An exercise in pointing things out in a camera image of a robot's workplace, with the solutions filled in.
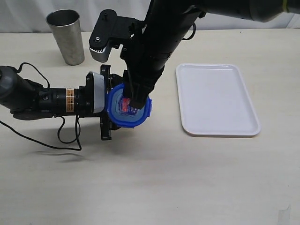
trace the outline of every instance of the white plastic tray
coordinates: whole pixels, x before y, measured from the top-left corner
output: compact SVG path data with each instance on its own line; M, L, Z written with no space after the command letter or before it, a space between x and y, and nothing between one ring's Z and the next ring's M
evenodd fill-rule
M235 66L181 64L176 77L181 123L189 134L253 137L261 131Z

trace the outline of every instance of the orange label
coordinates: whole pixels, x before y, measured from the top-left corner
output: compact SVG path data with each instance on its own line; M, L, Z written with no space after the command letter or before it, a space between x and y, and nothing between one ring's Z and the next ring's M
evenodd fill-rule
M66 112L73 113L75 109L75 90L66 89Z

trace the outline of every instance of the white table surface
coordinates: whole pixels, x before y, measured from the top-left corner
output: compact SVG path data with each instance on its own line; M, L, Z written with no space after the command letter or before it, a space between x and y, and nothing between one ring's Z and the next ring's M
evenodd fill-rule
M64 63L51 34L0 34L0 64L36 65L52 87L84 86L100 64L88 50ZM183 42L151 94L141 126L100 138L99 119L82 119L82 152L49 150L0 128L0 225L275 225L291 206L300 223L300 30L198 31ZM114 50L109 64L122 74ZM194 138L181 128L175 69L181 63L239 67L259 120L252 139ZM44 84L30 67L21 75ZM61 120L0 119L59 145ZM73 138L74 118L63 132Z

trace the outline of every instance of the stainless steel tumbler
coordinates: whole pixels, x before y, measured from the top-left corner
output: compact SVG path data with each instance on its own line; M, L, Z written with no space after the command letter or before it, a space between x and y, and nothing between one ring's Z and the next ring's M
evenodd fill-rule
M84 61L83 40L79 14L71 9L60 9L46 17L65 62L71 66Z

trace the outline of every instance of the blue container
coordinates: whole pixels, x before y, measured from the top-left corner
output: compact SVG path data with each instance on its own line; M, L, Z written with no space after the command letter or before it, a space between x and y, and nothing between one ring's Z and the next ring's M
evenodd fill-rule
M124 84L114 87L107 95L107 112L112 122L122 128L134 128L150 116L152 100L148 97L142 109L129 106L130 99L123 97Z

